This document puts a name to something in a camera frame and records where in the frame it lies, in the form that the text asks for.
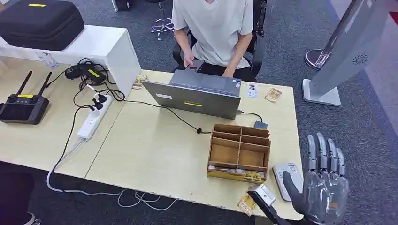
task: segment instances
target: robotic thumb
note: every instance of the robotic thumb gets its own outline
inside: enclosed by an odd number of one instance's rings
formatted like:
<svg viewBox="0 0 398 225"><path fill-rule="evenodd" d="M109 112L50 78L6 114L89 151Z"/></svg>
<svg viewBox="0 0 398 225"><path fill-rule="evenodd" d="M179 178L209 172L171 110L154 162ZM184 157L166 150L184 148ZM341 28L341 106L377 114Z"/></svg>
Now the robotic thumb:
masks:
<svg viewBox="0 0 398 225"><path fill-rule="evenodd" d="M294 210L296 212L301 213L302 210L302 194L297 190L296 185L294 185L290 173L284 171L282 174L283 184L285 185L287 193L289 193L291 203L293 204Z"/></svg>

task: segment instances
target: light wooden tabletop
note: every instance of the light wooden tabletop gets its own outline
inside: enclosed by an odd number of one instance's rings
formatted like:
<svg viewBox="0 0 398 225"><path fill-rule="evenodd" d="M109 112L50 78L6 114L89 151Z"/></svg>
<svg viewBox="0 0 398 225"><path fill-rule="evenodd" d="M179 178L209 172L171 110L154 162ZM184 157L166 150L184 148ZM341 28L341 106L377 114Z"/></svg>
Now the light wooden tabletop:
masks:
<svg viewBox="0 0 398 225"><path fill-rule="evenodd" d="M15 94L30 70L33 74L26 84L23 94L37 94L50 71L53 80L69 65L60 65L54 70L46 68L42 62L32 60L4 60L8 69L0 72L0 102L4 103L10 94ZM58 161L70 132L73 114L77 109L73 96L79 91L80 79L67 80L63 75L47 88L43 96L50 100L50 106L42 122L38 125L5 124L0 122L0 161L24 165L42 170L51 170ZM93 91L86 88L77 97L77 103L91 102ZM63 160L57 173L84 178L100 150L122 104L113 102L93 138L83 144L78 151ZM69 142L73 145L76 133L87 117L86 109L77 114L75 132Z"/></svg>
<svg viewBox="0 0 398 225"><path fill-rule="evenodd" d="M141 74L159 83L168 83L172 76L171 73L148 70L142 70ZM276 163L293 162L302 174L293 89L268 84L258 84L258 87L257 98L246 97L246 83L243 83L239 109L260 114L268 124L272 141L269 168ZM276 103L264 99L272 87L283 92ZM157 104L145 89L132 90L128 99ZM174 111L203 131L211 131L215 123L253 126L258 120L253 115L237 115L235 120L227 120ZM207 177L209 144L210 135L198 135L166 109L125 103L85 178L239 211L237 202L252 184ZM272 170L268 170L266 185L276 195L273 206L279 216L302 218L291 203L281 198ZM264 215L259 207L254 214Z"/></svg>

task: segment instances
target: stand base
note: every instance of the stand base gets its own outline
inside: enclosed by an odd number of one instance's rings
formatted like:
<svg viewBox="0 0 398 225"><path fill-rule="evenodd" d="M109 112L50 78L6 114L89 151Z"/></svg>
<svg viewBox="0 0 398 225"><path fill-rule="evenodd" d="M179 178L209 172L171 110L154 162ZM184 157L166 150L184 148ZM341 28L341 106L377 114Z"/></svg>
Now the stand base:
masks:
<svg viewBox="0 0 398 225"><path fill-rule="evenodd" d="M313 49L306 53L305 61L307 65L316 70L321 70L322 67L316 66L315 63L322 53L322 49Z"/></svg>
<svg viewBox="0 0 398 225"><path fill-rule="evenodd" d="M303 98L306 102L319 103L324 105L340 106L340 96L338 94L337 87L330 90L328 93L321 97L311 97L310 81L308 79L303 80Z"/></svg>

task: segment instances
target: power strip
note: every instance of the power strip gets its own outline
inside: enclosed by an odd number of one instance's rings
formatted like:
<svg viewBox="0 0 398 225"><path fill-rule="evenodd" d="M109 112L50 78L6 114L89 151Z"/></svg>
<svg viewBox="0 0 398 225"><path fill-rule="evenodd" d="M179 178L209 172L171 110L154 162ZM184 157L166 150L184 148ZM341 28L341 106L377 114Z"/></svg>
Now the power strip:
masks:
<svg viewBox="0 0 398 225"><path fill-rule="evenodd" d="M88 114L86 120L83 122L81 128L79 129L77 136L81 138L85 138L87 140L91 139L95 130L97 130L98 126L101 123L102 118L110 107L113 98L110 95L104 95L107 97L107 100L102 103L103 107L99 110L99 115L93 115L92 113Z"/></svg>

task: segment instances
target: wooden compartment box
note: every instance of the wooden compartment box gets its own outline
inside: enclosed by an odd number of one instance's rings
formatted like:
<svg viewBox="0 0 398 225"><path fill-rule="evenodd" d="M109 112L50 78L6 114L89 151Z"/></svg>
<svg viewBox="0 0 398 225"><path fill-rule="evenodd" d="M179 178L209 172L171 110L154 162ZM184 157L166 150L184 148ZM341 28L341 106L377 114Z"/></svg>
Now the wooden compartment box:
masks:
<svg viewBox="0 0 398 225"><path fill-rule="evenodd" d="M266 129L215 124L207 175L263 183L267 178L270 146Z"/></svg>

